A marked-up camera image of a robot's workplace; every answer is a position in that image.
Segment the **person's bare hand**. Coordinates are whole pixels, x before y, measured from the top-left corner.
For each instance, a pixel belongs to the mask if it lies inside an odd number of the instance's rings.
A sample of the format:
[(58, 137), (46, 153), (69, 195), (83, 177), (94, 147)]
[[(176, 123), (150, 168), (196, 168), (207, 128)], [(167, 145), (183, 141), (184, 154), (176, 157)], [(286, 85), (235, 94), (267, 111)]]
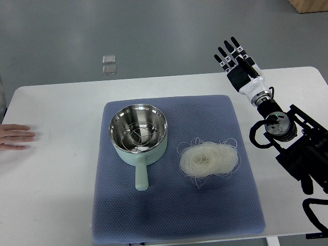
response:
[(29, 126), (1, 124), (1, 151), (26, 150), (26, 143), (33, 142), (35, 136)]

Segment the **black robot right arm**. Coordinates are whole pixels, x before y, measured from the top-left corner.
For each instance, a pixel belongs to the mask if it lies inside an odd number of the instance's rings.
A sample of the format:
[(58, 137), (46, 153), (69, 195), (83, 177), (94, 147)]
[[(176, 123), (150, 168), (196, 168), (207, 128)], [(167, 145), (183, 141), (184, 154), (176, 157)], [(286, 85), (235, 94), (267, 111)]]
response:
[(235, 37), (218, 47), (214, 58), (226, 72), (234, 89), (248, 98), (262, 120), (250, 129), (249, 139), (259, 149), (274, 147), (280, 165), (297, 181), (305, 194), (313, 182), (327, 192), (327, 129), (295, 105), (284, 112), (267, 87), (264, 75)]

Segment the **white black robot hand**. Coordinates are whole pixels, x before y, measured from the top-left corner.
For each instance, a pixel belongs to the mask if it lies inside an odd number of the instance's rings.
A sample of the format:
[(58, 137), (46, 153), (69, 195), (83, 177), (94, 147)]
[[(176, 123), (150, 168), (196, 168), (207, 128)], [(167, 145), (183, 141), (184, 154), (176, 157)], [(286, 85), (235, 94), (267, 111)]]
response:
[(264, 74), (251, 57), (248, 57), (244, 48), (235, 37), (231, 37), (235, 49), (228, 41), (224, 41), (225, 48), (230, 53), (231, 59), (222, 47), (218, 51), (225, 62), (217, 55), (214, 58), (221, 68), (227, 73), (227, 77), (237, 92), (245, 95), (248, 100), (269, 100), (271, 91), (264, 84)]

